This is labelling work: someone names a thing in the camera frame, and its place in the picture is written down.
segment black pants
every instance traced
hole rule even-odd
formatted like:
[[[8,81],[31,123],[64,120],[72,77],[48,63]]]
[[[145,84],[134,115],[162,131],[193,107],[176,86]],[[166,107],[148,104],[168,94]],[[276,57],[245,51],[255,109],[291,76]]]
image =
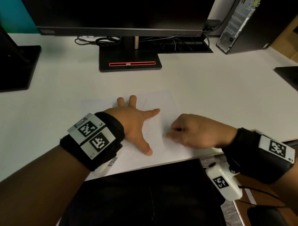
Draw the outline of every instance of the black pants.
[[[226,225],[199,160],[84,182],[59,226]]]

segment person's left hand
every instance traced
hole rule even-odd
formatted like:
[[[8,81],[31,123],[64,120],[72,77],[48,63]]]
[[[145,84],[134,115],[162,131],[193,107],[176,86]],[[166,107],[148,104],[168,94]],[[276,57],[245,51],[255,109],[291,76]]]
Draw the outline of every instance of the person's left hand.
[[[131,95],[128,106],[125,106],[123,97],[117,99],[118,107],[109,108],[105,113],[115,117],[124,127],[125,140],[134,144],[147,156],[153,154],[149,144],[145,141],[142,133],[143,123],[146,119],[152,118],[160,112],[160,109],[151,111],[140,111],[136,109],[136,96]]]

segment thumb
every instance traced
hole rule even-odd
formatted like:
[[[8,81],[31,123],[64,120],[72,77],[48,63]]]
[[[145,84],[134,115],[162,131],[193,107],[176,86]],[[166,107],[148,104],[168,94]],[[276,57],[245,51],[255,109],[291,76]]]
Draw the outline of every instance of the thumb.
[[[150,145],[145,141],[143,135],[134,141],[134,145],[147,156],[151,156],[153,154]]]
[[[166,133],[166,138],[184,145],[184,131],[170,130]]]

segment hand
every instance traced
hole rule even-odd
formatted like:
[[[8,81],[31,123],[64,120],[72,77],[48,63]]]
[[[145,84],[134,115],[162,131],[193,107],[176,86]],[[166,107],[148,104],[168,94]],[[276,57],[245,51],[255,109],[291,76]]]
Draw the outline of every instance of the hand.
[[[212,119],[182,114],[171,125],[166,137],[185,147],[224,148],[235,138],[237,129]]]
[[[147,156],[153,154],[149,144],[145,141],[142,133],[142,127],[146,119],[152,118],[160,112],[160,109],[151,111],[140,111],[136,109],[136,96],[129,98],[128,106],[125,106],[123,97],[117,99],[118,107],[105,110],[115,117],[124,127],[125,140],[134,144],[141,152]]]

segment black wristband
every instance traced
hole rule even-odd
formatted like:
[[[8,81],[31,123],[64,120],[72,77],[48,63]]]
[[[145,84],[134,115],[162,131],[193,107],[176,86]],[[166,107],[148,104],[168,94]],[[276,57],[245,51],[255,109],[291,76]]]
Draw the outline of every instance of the black wristband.
[[[60,146],[78,159],[90,171],[94,171],[103,163],[114,158],[117,152],[122,148],[121,141],[123,141],[125,136],[122,124],[113,116],[105,112],[95,113],[95,116],[105,123],[105,127],[107,127],[116,138],[95,158],[89,158],[89,156],[81,149],[82,145],[80,146],[70,135],[63,137],[60,140]],[[100,133],[105,127],[96,131],[92,136]]]
[[[234,171],[272,184],[284,175],[292,164],[268,151],[259,148],[261,135],[244,128],[238,129],[233,142],[223,148],[228,163]]]

